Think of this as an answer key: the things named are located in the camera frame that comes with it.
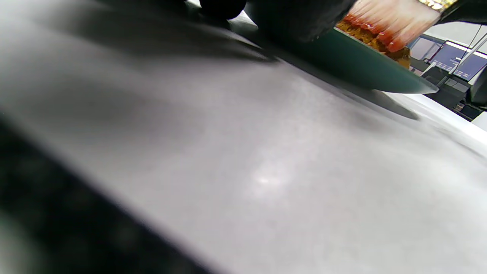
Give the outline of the person's right hand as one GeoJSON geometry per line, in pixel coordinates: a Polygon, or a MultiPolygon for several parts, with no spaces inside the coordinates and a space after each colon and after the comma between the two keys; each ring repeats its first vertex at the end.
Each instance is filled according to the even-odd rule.
{"type": "Polygon", "coordinates": [[[450,22],[487,24],[487,1],[486,0],[458,0],[455,4],[445,10],[437,25],[450,22]]]}

